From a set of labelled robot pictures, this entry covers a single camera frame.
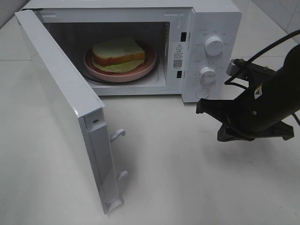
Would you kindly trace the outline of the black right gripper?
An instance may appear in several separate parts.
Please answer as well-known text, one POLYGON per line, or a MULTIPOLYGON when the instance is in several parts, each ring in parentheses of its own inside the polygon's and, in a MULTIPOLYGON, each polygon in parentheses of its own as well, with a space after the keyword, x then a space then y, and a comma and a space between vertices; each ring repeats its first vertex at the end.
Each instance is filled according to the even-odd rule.
POLYGON ((293 127, 272 120, 255 105, 253 97, 240 95, 234 100, 211 100, 201 98, 196 105, 196 113, 206 113, 218 121, 224 121, 217 132, 217 140, 253 141, 257 138, 294 137, 293 127))

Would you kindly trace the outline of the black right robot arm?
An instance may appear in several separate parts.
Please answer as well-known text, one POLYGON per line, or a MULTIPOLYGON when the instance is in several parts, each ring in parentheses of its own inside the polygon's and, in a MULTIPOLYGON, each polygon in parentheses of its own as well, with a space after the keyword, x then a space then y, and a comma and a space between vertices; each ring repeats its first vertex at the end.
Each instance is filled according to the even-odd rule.
POLYGON ((249 87, 235 99, 202 98, 197 103, 197 114, 207 113, 222 123, 217 140, 293 138, 293 127, 282 120, 300 109, 300 47, 288 53, 279 70, 251 63, 238 78, 247 81, 249 87))

